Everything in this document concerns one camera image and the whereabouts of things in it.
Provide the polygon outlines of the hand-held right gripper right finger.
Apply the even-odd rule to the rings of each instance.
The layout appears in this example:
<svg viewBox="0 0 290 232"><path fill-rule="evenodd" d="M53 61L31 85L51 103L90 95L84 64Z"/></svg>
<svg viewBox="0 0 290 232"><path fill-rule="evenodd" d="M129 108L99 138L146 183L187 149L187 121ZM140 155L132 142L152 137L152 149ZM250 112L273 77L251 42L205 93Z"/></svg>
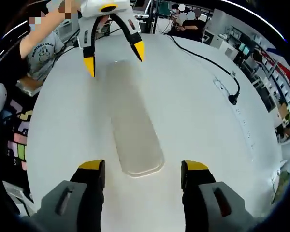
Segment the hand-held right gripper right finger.
<svg viewBox="0 0 290 232"><path fill-rule="evenodd" d="M239 194L217 182L200 162L181 162L181 189L187 232L253 232L261 220L246 210Z"/></svg>

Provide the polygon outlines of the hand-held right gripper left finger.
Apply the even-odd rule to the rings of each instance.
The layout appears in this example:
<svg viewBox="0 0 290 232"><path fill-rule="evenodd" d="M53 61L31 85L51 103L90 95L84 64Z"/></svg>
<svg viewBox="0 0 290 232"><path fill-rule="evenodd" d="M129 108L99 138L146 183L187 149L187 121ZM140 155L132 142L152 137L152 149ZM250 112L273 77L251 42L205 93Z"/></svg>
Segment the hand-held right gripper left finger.
<svg viewBox="0 0 290 232"><path fill-rule="evenodd" d="M105 161L87 161L69 181L62 181L41 200L40 209L21 219L27 232L101 231Z"/></svg>

